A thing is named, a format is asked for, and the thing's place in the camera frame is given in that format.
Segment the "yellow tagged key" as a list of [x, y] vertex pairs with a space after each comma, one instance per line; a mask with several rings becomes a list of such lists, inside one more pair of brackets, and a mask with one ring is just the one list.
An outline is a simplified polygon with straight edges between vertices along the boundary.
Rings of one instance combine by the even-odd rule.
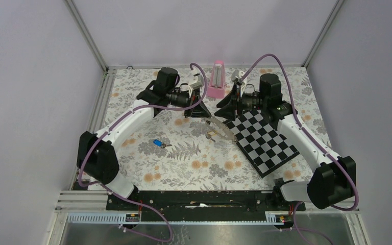
[[211, 140], [212, 142], [216, 142], [216, 140], [213, 139], [213, 136], [209, 132], [206, 134], [206, 138], [208, 140]]

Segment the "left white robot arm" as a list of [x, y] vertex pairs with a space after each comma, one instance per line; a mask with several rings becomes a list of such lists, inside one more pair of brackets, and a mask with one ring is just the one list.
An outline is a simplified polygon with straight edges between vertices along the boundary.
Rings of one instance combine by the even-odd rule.
[[187, 117], [210, 118], [211, 113], [203, 103], [208, 80], [203, 69], [190, 64], [191, 80], [183, 91], [178, 85], [180, 75], [171, 67], [161, 68], [148, 86], [141, 91], [120, 117], [94, 133], [84, 132], [79, 139], [77, 168], [78, 182], [82, 182], [82, 173], [95, 179], [105, 189], [118, 195], [118, 203], [127, 210], [136, 207], [136, 186], [120, 172], [118, 157], [119, 147], [143, 124], [155, 118], [161, 111], [184, 111]]

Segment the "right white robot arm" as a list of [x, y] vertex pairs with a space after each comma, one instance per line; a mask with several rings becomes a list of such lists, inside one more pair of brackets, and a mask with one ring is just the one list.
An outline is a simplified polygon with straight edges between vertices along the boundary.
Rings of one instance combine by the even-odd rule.
[[287, 209], [293, 201], [311, 202], [318, 209], [333, 207], [341, 211], [357, 208], [356, 163], [342, 157], [318, 139], [299, 118], [293, 101], [285, 101], [277, 75], [260, 76], [259, 90], [245, 93], [246, 73], [232, 76], [233, 87], [217, 104], [215, 115], [233, 121], [250, 111], [260, 111], [264, 121], [286, 137], [304, 157], [312, 170], [310, 181], [289, 181], [278, 184], [272, 203], [279, 210]]

